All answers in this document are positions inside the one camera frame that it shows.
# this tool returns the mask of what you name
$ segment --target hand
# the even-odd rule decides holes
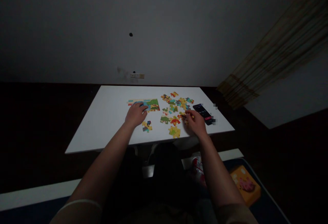
[[[144,110],[147,109],[148,106],[141,107],[141,105],[142,103],[135,103],[130,107],[125,117],[125,124],[135,128],[145,120],[147,111]]]
[[[197,137],[201,138],[207,136],[205,120],[204,118],[194,110],[187,110],[187,121],[190,129],[197,135]]]

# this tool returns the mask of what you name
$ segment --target smartphone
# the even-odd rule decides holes
[[[206,111],[206,109],[201,105],[197,104],[192,106],[194,110],[201,114],[204,118],[206,125],[212,125],[212,116]]]

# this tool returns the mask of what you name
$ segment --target wooden floor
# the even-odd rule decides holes
[[[100,85],[0,86],[0,193],[81,178],[98,153],[64,152]],[[239,148],[291,223],[322,215],[328,110],[268,130],[245,108],[233,111],[215,88],[202,90],[235,128],[212,136],[217,150]],[[181,151],[181,158],[198,150]],[[150,145],[139,151],[147,158]]]

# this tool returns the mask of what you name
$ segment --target gray wall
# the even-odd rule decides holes
[[[1,0],[0,81],[217,86],[292,1]]]
[[[268,128],[328,108],[328,50],[245,107]]]

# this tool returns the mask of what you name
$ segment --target curtain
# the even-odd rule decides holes
[[[306,64],[328,39],[327,0],[295,0],[217,90],[233,109]]]

